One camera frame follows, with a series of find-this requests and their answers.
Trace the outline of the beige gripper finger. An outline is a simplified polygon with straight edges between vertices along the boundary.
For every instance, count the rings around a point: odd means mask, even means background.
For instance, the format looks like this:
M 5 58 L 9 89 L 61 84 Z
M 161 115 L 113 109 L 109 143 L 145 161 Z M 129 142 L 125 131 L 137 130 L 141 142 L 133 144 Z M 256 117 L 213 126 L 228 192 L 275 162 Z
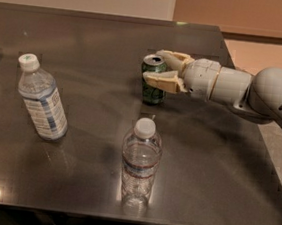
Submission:
M 187 91 L 183 82 L 184 80 L 178 76 L 177 71 L 171 70 L 163 73 L 146 71 L 143 73 L 143 78 L 146 84 L 164 92 L 176 94 L 185 93 Z
M 183 72 L 186 66 L 194 61 L 194 59 L 183 52 L 173 52 L 167 50 L 159 50 L 156 52 L 157 55 L 162 56 L 166 64 L 173 71 Z

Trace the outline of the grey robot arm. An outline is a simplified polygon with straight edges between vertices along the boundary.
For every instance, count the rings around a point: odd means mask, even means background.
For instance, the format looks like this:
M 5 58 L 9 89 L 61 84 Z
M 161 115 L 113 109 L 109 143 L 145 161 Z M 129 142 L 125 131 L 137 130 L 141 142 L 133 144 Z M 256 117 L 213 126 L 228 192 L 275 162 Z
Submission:
M 248 121 L 274 121 L 282 128 L 282 69 L 264 68 L 253 75 L 180 52 L 160 50 L 156 55 L 169 70 L 143 73 L 144 82 L 153 88 L 171 94 L 187 93 L 192 98 L 224 105 Z

